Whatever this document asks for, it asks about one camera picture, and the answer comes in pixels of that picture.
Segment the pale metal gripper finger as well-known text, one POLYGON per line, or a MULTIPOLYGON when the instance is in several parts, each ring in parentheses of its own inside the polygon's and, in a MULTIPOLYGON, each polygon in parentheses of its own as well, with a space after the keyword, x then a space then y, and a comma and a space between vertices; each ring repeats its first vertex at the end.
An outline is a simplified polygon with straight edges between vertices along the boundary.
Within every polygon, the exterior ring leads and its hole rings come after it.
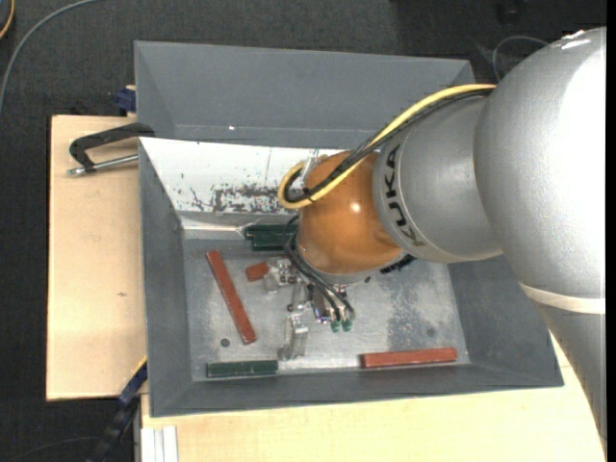
POLYGON ((299 280, 298 271, 289 259, 269 259, 266 265, 263 285, 267 292, 277 292, 282 287, 293 286, 299 280))
POLYGON ((278 349, 278 358, 293 360, 304 356, 308 335, 309 325, 303 318, 303 311, 301 309, 290 311, 285 322, 284 343, 278 349))

